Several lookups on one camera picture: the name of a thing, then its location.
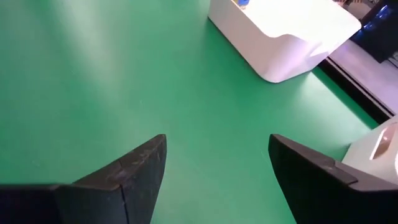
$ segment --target green surface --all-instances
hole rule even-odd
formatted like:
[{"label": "green surface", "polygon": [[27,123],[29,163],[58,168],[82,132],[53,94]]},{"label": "green surface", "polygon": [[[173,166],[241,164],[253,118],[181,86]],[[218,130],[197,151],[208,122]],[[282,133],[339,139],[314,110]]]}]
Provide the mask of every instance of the green surface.
[{"label": "green surface", "polygon": [[153,223],[293,223],[269,135],[341,159],[376,123],[319,69],[260,79],[208,5],[0,1],[0,182],[73,182],[165,133]]}]

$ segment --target white bin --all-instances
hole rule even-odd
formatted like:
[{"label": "white bin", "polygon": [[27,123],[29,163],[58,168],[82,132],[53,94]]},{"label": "white bin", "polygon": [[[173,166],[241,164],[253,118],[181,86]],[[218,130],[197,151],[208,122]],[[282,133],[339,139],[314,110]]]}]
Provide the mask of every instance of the white bin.
[{"label": "white bin", "polygon": [[398,116],[352,143],[342,163],[398,184]]},{"label": "white bin", "polygon": [[265,80],[312,70],[361,28],[332,0],[211,0],[208,17]]}]

